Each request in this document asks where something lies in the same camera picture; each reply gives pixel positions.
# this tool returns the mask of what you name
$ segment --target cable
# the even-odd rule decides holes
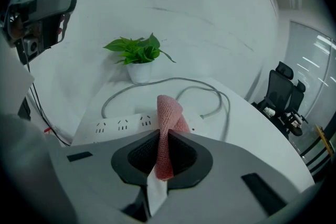
[[[23,43],[23,40],[22,40],[22,45],[23,45],[23,50],[24,50],[24,53],[25,53],[25,56],[26,56],[26,63],[27,63],[27,68],[28,68],[28,71],[29,73],[30,72],[30,66],[29,66],[29,61],[28,61],[28,56],[27,56],[27,53],[26,53],[26,49],[25,49],[25,46],[24,46],[24,43]],[[41,103],[40,103],[40,100],[38,98],[38,94],[37,94],[37,91],[36,91],[36,88],[35,88],[35,85],[33,83],[33,88],[34,88],[34,91],[35,91],[35,95],[36,95],[36,99],[37,99],[37,102],[36,102],[36,99],[35,99],[35,96],[34,96],[34,93],[33,93],[33,90],[31,89],[30,87],[30,91],[32,92],[32,95],[33,95],[33,98],[34,98],[34,101],[35,101],[35,104],[36,104],[36,108],[38,110],[38,112],[40,113],[41,117],[42,117],[42,120],[48,125],[48,127],[52,130],[52,132],[54,133],[54,135],[57,137],[58,140],[60,140],[64,145],[66,146],[70,146],[68,143],[64,142],[58,135],[57,133],[55,132],[55,130],[53,129],[53,127],[51,127],[51,124],[46,116],[46,113],[43,111],[42,109],[42,106],[41,106]]]
[[[162,83],[162,82],[166,82],[166,81],[170,81],[170,80],[186,80],[186,81],[191,81],[191,82],[196,82],[196,83],[200,83],[200,84],[203,84],[203,85],[206,85],[208,87],[210,87],[211,89],[208,89],[208,88],[203,88],[203,87],[198,87],[198,86],[190,86],[190,87],[187,87],[185,88],[182,92],[180,92],[178,94],[178,96],[176,97],[176,99],[178,100],[181,95],[188,89],[191,89],[191,88],[198,88],[198,89],[202,89],[202,90],[207,90],[207,91],[213,91],[213,92],[216,92],[219,96],[219,106],[218,108],[216,108],[213,112],[211,113],[208,113],[206,115],[201,115],[202,118],[206,118],[206,117],[209,117],[209,116],[212,116],[216,113],[218,113],[220,111],[220,109],[222,108],[222,103],[223,103],[223,99],[222,99],[222,96],[223,95],[226,99],[227,99],[227,102],[228,102],[228,111],[227,111],[227,114],[226,114],[226,124],[225,124],[225,128],[224,128],[224,133],[221,137],[221,140],[223,140],[223,138],[225,138],[226,136],[226,133],[228,131],[228,127],[229,127],[229,115],[230,115],[230,100],[228,98],[228,96],[221,92],[221,91],[218,91],[215,87],[213,87],[212,85],[206,83],[206,82],[203,82],[203,81],[199,81],[199,80],[194,80],[194,79],[186,79],[186,78],[169,78],[169,79],[164,79],[164,80],[160,80],[160,81],[156,81],[156,82],[149,82],[149,83],[143,83],[143,84],[135,84],[135,85],[132,85],[132,86],[129,86],[117,93],[115,93],[114,95],[112,95],[111,97],[109,97],[104,105],[102,106],[101,108],[101,116],[103,117],[103,119],[106,119],[106,114],[105,114],[105,109],[106,109],[106,106],[109,104],[109,102],[111,102],[112,99],[114,99],[115,97],[117,97],[118,95],[122,94],[123,92],[126,92],[132,88],[136,88],[136,87],[141,87],[141,86],[148,86],[148,85],[154,85],[154,84],[159,84],[159,83]]]

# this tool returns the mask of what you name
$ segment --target power strip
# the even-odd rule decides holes
[[[183,116],[190,132],[207,136],[208,127],[197,113],[188,107],[183,108]],[[72,146],[104,142],[133,134],[159,129],[157,111],[149,111],[135,115],[111,119],[101,119],[86,125],[85,132],[78,133],[72,141]]]

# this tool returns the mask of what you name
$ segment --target white table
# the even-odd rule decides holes
[[[285,175],[302,192],[314,181],[306,165],[289,141],[252,105],[235,92],[212,78],[198,79],[226,93],[231,102],[229,129],[225,142],[240,146],[251,152],[268,165]],[[76,135],[83,132],[85,123],[101,119],[101,107],[108,97],[131,86],[130,81],[106,83],[92,99],[78,126]],[[173,80],[151,86],[131,89],[113,99],[106,107],[108,118],[156,110],[156,97],[160,94],[176,96],[188,86],[201,86],[199,83]],[[180,98],[179,103],[193,107],[198,114],[206,114],[218,106],[218,97],[213,92],[190,89]],[[219,140],[222,136],[227,109],[205,118],[209,126],[208,137]]]

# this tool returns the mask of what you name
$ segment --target pink towel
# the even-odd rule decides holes
[[[168,130],[189,132],[189,127],[182,115],[183,108],[174,98],[159,95],[157,97],[157,107],[160,140],[159,148],[157,149],[158,157],[155,165],[155,174],[158,179],[168,180],[174,176],[169,158]]]

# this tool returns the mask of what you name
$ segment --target black office chair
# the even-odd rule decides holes
[[[276,70],[271,70],[268,79],[268,89],[264,99],[257,104],[257,109],[265,115],[279,131],[288,139],[287,129],[279,119],[285,112],[287,102],[293,91],[293,70],[283,62],[279,62]],[[268,117],[263,110],[269,107],[276,113]]]
[[[300,80],[298,80],[298,84],[293,88],[289,105],[286,108],[284,114],[281,116],[281,120],[284,122],[285,127],[287,129],[287,134],[292,133],[295,136],[302,135],[302,129],[294,127],[292,125],[293,121],[295,120],[298,121],[299,118],[301,118],[302,121],[308,123],[306,118],[298,113],[303,98],[305,97],[304,95],[305,91],[306,86]]]

